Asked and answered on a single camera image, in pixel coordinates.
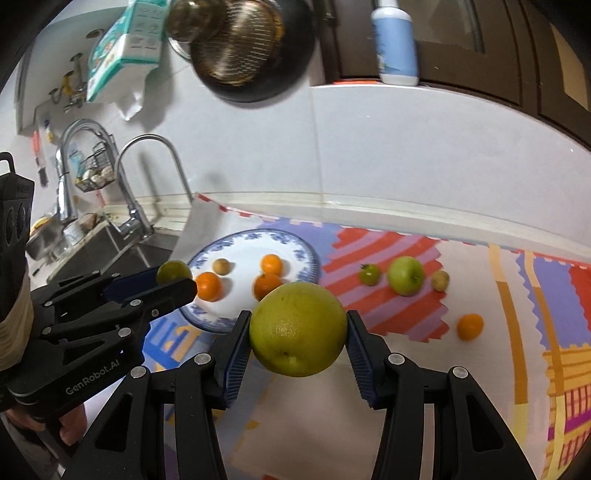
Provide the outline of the operator hand under gripper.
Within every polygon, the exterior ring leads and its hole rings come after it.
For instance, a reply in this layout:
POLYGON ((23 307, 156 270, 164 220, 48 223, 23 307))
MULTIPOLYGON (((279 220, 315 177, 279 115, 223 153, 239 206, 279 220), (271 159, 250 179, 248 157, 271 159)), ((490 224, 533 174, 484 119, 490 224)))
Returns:
MULTIPOLYGON (((34 420, 22 407, 15 407, 4 412, 8 420, 15 426, 34 432, 42 432, 45 425, 34 420)), ((59 419, 61 440, 67 446, 72 446, 84 436, 88 421, 85 405, 81 404, 59 419)))

